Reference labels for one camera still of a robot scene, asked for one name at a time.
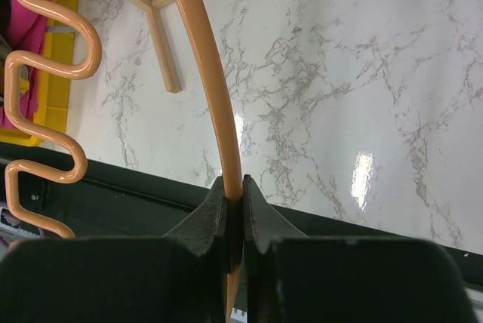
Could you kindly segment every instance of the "pink fabric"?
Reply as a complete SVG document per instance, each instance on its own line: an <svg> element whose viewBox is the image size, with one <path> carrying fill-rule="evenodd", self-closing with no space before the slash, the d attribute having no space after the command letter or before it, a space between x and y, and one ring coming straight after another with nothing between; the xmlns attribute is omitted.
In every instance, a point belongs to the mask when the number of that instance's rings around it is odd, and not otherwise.
<svg viewBox="0 0 483 323"><path fill-rule="evenodd" d="M5 40L13 50L27 50L40 54L44 47L44 32L47 26L47 17L30 11L17 0L12 0L10 26L7 29ZM20 111L29 120L37 110L38 70L29 69L30 89L20 99ZM3 127L14 128L1 110L0 122Z"/></svg>

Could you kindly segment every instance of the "wavy orange wire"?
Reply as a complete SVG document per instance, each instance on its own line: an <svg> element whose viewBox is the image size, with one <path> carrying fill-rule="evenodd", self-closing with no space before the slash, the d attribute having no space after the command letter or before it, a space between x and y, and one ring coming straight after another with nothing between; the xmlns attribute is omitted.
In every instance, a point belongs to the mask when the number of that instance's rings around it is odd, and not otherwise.
<svg viewBox="0 0 483 323"><path fill-rule="evenodd" d="M20 68L33 66L64 78L84 79L93 75L100 64L101 45L96 29L81 15L46 0L18 0L22 6L37 14L50 17L71 26L86 40L88 55L77 65L59 63L28 51L14 51L5 61L5 115L19 130L32 136L57 144L67 149L74 159L70 171L61 171L37 162L27 160L12 161L5 169L5 192L10 212L22 221L55 232L63 238L75 237L74 232L65 224L35 214L20 205L18 174L27 172L58 183L74 183L83 178L87 170L84 150L71 137L41 125L36 125L20 114Z"/></svg>

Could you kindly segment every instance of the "orange metal rod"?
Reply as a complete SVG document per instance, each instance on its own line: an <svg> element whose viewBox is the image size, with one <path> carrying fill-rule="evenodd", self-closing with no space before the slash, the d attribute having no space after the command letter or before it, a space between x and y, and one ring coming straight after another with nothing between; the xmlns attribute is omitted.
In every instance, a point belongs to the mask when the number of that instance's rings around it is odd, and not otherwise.
<svg viewBox="0 0 483 323"><path fill-rule="evenodd" d="M226 295L226 320L229 321L238 288L243 246L240 208L243 195L242 168L235 120L220 55L203 0L176 0L176 3L180 9L205 88L220 151L225 196L229 201L228 213L232 218L228 231L232 271L226 277L226 290L224 291Z"/></svg>
<svg viewBox="0 0 483 323"><path fill-rule="evenodd" d="M70 171L61 171L33 161L17 160L5 169L5 192L10 212L17 218L43 229L57 233L64 238L75 237L72 230L63 223L35 214L20 205L18 174L27 172L58 183L74 183L83 178L87 170L84 150L71 137L41 125L36 125L20 114L20 68L22 65L33 66L64 78L84 79L93 75L100 64L101 46L96 29L74 11L47 0L18 0L22 6L37 14L65 23L77 30L86 40L88 55L77 65L68 65L50 60L28 51L14 51L5 61L5 114L19 130L32 136L62 146L72 155L74 167Z"/></svg>

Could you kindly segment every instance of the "yellow container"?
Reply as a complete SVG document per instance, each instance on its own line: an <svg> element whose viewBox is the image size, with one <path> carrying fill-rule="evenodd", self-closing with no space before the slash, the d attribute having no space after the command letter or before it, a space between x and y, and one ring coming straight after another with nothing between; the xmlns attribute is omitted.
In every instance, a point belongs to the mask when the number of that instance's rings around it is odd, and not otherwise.
<svg viewBox="0 0 483 323"><path fill-rule="evenodd" d="M77 10L78 0L52 0L71 10ZM48 26L64 26L54 20L48 21ZM48 32L44 38L44 56L72 64L75 34ZM65 132L67 124L67 109L69 105L70 80L39 71L37 87L37 112L33 122L44 125L55 131ZM42 139L30 136L22 131L0 128L0 142L19 144L21 146L38 146Z"/></svg>

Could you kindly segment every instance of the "marble surface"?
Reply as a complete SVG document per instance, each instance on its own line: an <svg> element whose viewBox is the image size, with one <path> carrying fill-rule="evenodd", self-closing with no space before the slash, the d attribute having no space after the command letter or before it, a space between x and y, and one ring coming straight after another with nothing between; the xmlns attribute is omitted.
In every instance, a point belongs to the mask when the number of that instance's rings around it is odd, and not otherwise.
<svg viewBox="0 0 483 323"><path fill-rule="evenodd" d="M242 168L269 202L483 254L483 0L205 3ZM72 83L68 133L88 158L210 186L217 145L176 6L162 14L179 94L141 11L79 10L103 62Z"/></svg>

